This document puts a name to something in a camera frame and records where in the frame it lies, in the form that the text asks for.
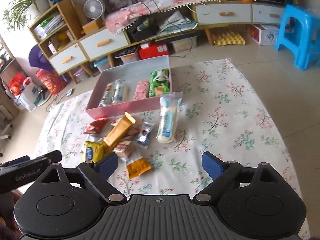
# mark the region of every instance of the red bag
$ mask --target red bag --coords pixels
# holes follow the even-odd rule
[[[17,73],[9,83],[9,89],[11,93],[13,93],[15,96],[20,95],[21,86],[23,85],[25,79],[26,77],[24,75],[22,75],[21,73]]]
[[[104,125],[107,123],[108,118],[107,117],[101,117],[97,120],[94,120],[92,123],[90,123],[87,128],[86,131],[84,133],[88,133],[88,134],[99,134],[101,133]]]
[[[39,69],[36,76],[53,95],[57,95],[67,85],[67,83],[61,77],[57,76],[54,71],[49,73],[44,69]]]

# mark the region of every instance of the papers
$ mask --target papers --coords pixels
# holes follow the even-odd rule
[[[198,23],[184,17],[178,10],[159,25],[160,33],[176,33],[184,30],[192,30],[198,26]]]
[[[42,41],[47,36],[49,36],[56,29],[60,28],[65,24],[65,21],[62,18],[61,14],[57,14],[54,17],[49,17],[40,23],[37,27],[34,28],[36,36]]]

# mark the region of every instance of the chair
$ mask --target chair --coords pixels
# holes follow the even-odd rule
[[[286,32],[288,19],[291,17],[296,19],[294,30]],[[294,64],[298,69],[306,70],[311,60],[317,60],[316,64],[319,65],[320,19],[302,8],[287,5],[275,49],[279,50],[281,45],[293,52]]]

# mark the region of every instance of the green snack package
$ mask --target green snack package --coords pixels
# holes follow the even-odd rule
[[[169,69],[153,71],[150,78],[149,97],[161,96],[170,92]]]

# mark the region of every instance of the candy wrapper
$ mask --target candy wrapper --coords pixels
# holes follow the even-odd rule
[[[170,92],[169,69],[153,71],[150,78],[149,97],[161,96]]]
[[[84,133],[87,133],[87,134],[101,133],[104,125],[107,123],[107,120],[108,120],[107,117],[102,117],[102,118],[99,118],[99,119],[93,121],[92,123],[90,123],[87,126],[86,131]]]
[[[119,121],[122,119],[122,117],[123,117],[123,116],[121,116],[121,117],[119,117],[119,118],[117,118],[117,119],[112,120],[110,124],[111,124],[113,127],[115,127],[115,126],[119,123]]]
[[[134,137],[135,135],[131,135],[123,138],[114,148],[113,152],[115,152],[120,158],[124,158],[125,160],[130,158],[135,148],[133,142]]]
[[[146,159],[142,157],[139,147],[135,147],[131,158],[126,161],[126,166],[129,179],[138,177],[152,168]]]
[[[127,100],[127,85],[123,84],[121,79],[116,80],[115,93],[112,98],[112,104],[123,103]]]
[[[148,97],[149,81],[140,81],[137,84],[136,92],[133,97],[133,101],[145,99]]]
[[[161,120],[157,136],[159,143],[170,143],[174,139],[182,95],[182,92],[175,92],[160,97]]]
[[[103,143],[85,141],[84,146],[85,146],[84,161],[93,161],[96,163],[103,158],[104,156]]]
[[[106,91],[104,92],[102,99],[99,103],[99,107],[111,105],[112,98],[115,94],[115,90],[113,89],[114,86],[114,83],[110,83],[107,85]]]
[[[138,135],[137,143],[138,145],[141,145],[146,150],[149,147],[150,142],[150,133],[154,127],[155,123],[145,122],[142,126],[142,129]]]
[[[112,151],[117,146],[118,142],[124,137],[126,132],[128,132],[135,122],[136,120],[130,114],[125,112],[125,116],[121,118],[117,125],[103,140],[108,147],[108,150]]]

